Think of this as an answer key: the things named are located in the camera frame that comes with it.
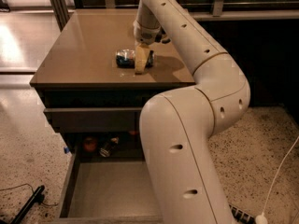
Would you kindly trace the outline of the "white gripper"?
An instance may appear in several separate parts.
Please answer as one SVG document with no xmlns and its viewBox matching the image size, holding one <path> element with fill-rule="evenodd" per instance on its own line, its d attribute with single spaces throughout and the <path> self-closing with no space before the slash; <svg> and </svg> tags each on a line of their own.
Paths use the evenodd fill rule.
<svg viewBox="0 0 299 224">
<path fill-rule="evenodd" d="M 135 72 L 140 75 L 144 72 L 153 43 L 167 44 L 171 39 L 162 27 L 146 28 L 138 21 L 134 21 L 134 37 L 138 44 L 135 47 Z"/>
</svg>

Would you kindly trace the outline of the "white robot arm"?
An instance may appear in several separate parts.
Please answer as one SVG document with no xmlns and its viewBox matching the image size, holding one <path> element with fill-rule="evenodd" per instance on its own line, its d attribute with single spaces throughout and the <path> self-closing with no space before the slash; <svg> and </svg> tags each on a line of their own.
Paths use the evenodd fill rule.
<svg viewBox="0 0 299 224">
<path fill-rule="evenodd" d="M 140 0 L 164 28 L 194 85 L 142 108 L 139 129 L 164 224 L 236 224 L 207 146 L 249 106 L 249 83 L 231 55 L 176 0 Z"/>
</svg>

